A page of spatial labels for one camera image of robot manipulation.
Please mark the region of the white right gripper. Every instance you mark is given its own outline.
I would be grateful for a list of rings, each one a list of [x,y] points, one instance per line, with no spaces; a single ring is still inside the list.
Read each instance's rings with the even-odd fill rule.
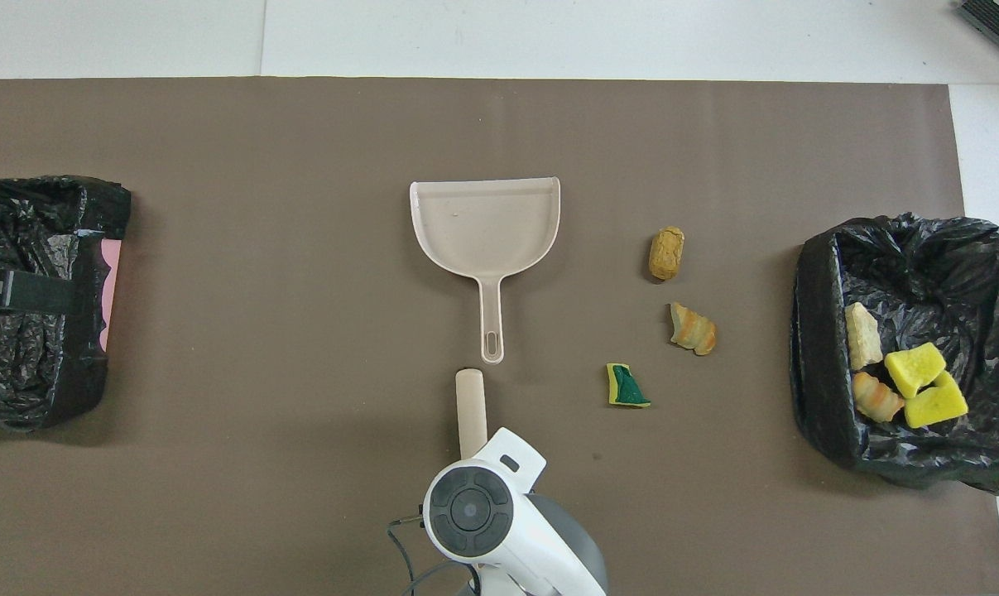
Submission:
[[[488,497],[518,497],[534,491],[545,467],[528,441],[500,427],[472,457],[472,485]]]

